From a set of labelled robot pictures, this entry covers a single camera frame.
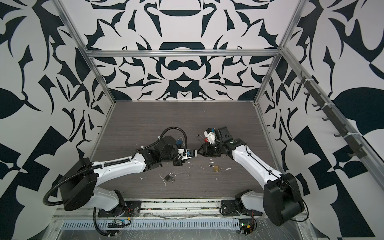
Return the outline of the blue padlock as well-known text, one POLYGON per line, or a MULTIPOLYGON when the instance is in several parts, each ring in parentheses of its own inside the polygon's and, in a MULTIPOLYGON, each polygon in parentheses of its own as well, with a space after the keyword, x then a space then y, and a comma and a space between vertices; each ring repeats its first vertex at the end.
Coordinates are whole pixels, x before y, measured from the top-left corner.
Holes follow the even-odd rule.
POLYGON ((183 144, 183 138, 178 138, 178 140, 176 141, 176 145, 182 146, 183 144))

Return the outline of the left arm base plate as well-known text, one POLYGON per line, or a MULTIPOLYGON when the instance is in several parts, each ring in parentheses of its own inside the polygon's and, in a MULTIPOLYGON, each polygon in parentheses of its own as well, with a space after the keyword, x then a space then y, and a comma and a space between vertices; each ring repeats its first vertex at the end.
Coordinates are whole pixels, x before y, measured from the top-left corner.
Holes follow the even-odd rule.
POLYGON ((110 211, 100 209, 97 216, 99 218, 112 218, 112 217, 133 217, 141 211, 142 201, 125 201, 124 204, 119 203, 115 208, 110 211))

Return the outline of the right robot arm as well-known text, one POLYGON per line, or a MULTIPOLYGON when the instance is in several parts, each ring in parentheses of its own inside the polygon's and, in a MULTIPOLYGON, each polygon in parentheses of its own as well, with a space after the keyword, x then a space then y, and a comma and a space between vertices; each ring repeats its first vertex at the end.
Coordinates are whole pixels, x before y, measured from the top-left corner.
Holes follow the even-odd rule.
POLYGON ((245 168, 263 188, 263 193, 248 191, 239 195, 240 203, 246 210, 266 214, 276 226, 294 222, 302 212, 309 213, 297 179, 264 162, 243 140, 233 138, 227 127, 208 128, 204 138, 204 143, 198 149, 199 155, 209 158, 228 156, 245 168))

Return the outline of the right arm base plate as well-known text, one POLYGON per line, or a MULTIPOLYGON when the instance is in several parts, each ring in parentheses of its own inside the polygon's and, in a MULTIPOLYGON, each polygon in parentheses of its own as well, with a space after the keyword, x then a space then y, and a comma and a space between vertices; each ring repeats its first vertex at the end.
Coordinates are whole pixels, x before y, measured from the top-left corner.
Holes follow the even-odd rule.
POLYGON ((221 215, 225 217, 233 216, 262 216, 263 213, 255 210, 247 210, 238 200, 222 200, 219 208, 221 215))

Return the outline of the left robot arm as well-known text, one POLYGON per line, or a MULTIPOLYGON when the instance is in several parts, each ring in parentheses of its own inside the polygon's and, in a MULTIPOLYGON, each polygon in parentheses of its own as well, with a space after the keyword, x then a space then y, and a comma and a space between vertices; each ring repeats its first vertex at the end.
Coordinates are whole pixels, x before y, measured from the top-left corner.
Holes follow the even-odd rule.
POLYGON ((166 128, 158 139, 135 150, 131 156, 91 162, 79 160, 43 197, 46 206, 63 205, 66 211, 82 207, 100 209, 114 217, 128 211, 128 206, 118 190, 109 191, 101 184, 130 174, 139 174, 171 162, 181 166, 196 157, 197 151, 188 149, 185 131, 178 127, 166 128))

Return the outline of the red padlock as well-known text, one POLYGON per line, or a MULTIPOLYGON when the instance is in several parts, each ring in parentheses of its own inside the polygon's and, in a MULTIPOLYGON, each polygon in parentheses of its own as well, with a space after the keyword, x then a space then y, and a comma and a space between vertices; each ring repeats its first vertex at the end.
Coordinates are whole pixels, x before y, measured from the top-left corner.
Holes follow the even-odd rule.
POLYGON ((201 143, 208 143, 209 142, 209 140, 206 137, 203 137, 201 135, 197 135, 197 139, 201 143))

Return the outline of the black padlock with keys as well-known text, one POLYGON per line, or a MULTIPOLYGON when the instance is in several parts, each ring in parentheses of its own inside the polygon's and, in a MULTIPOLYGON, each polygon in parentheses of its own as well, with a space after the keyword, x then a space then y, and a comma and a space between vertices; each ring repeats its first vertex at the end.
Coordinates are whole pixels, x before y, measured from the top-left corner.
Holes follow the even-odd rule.
POLYGON ((162 179, 164 186, 166 186, 168 183, 174 183, 175 182, 175 174, 174 173, 169 173, 165 176, 162 176, 160 174, 158 174, 158 175, 162 179))

